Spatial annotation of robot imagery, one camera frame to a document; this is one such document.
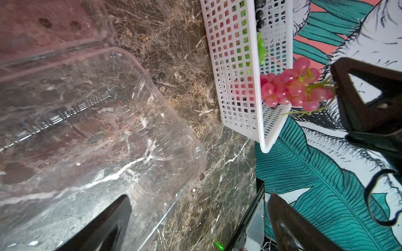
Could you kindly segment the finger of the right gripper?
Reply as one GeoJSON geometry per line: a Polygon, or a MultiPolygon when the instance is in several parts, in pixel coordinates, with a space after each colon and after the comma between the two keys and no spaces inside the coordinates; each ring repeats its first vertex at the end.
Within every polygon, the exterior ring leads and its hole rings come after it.
{"type": "Polygon", "coordinates": [[[341,123],[348,131],[393,133],[402,128],[402,73],[352,58],[340,58],[330,67],[337,82],[341,123]],[[366,103],[350,74],[381,91],[366,103]]]}

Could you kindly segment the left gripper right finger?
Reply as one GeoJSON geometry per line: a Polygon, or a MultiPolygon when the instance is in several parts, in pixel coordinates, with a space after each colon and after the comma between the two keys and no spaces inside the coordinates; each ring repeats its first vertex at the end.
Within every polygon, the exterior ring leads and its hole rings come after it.
{"type": "Polygon", "coordinates": [[[280,251],[341,251],[279,195],[268,201],[269,220],[280,251]]]}

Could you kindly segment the red grape bunch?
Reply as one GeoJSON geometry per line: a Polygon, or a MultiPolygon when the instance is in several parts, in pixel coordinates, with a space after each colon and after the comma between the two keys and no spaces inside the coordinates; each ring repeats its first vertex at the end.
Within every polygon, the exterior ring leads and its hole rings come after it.
{"type": "Polygon", "coordinates": [[[311,115],[329,107],[336,97],[336,84],[327,78],[319,81],[320,72],[311,67],[308,58],[298,58],[292,69],[281,74],[261,74],[261,95],[265,104],[274,108],[278,105],[292,105],[300,111],[288,114],[311,115]]]}

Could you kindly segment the white plastic perforated basket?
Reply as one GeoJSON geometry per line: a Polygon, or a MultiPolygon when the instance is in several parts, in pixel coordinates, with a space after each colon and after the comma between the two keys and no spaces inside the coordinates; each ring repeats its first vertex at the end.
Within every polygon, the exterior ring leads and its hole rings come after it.
{"type": "Polygon", "coordinates": [[[269,108],[261,96],[261,74],[280,74],[293,66],[293,3],[267,1],[259,31],[268,54],[259,65],[254,1],[201,1],[206,37],[225,126],[259,143],[268,153],[290,106],[269,108]]]}

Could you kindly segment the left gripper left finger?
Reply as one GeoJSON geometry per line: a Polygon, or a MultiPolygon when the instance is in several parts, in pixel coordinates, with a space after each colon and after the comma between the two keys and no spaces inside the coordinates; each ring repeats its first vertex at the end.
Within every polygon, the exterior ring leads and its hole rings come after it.
{"type": "Polygon", "coordinates": [[[121,195],[58,251],[120,251],[131,215],[127,195],[121,195]]]}

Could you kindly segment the clear plastic clamshell container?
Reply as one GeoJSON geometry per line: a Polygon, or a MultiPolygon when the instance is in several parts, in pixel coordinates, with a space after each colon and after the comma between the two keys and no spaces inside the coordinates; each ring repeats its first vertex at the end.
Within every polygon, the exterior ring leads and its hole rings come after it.
{"type": "Polygon", "coordinates": [[[121,195],[143,251],[206,167],[101,1],[1,1],[1,250],[57,251],[121,195]]]}

